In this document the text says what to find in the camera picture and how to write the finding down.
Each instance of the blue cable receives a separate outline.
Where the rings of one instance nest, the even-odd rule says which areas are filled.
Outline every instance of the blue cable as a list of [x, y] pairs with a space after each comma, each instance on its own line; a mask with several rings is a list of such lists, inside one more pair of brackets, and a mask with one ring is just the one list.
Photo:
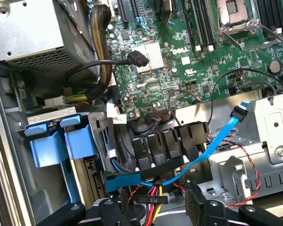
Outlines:
[[[174, 183], [176, 180], [178, 180], [192, 165], [204, 161], [206, 160], [214, 151], [215, 149], [218, 147], [218, 145], [224, 140], [224, 138], [231, 132], [231, 130], [237, 125], [237, 123], [239, 122], [239, 119], [236, 117], [232, 117], [228, 123], [222, 128], [222, 130], [218, 133], [218, 135], [215, 137], [215, 139], [211, 142], [210, 146], [207, 148], [207, 150], [201, 155], [199, 156], [196, 160], [194, 160], [193, 162], [191, 162], [189, 165], [187, 165], [179, 174], [177, 174], [177, 176], [175, 176], [174, 178], [165, 181], [162, 183], [162, 186], [166, 186], [169, 184]], [[121, 173], [124, 173], [114, 162], [114, 160], [112, 160], [112, 164], [113, 166]], [[150, 182], [146, 182], [146, 181], [142, 181], [141, 182], [142, 185], [145, 186], [149, 186], [152, 187], [153, 184]]]

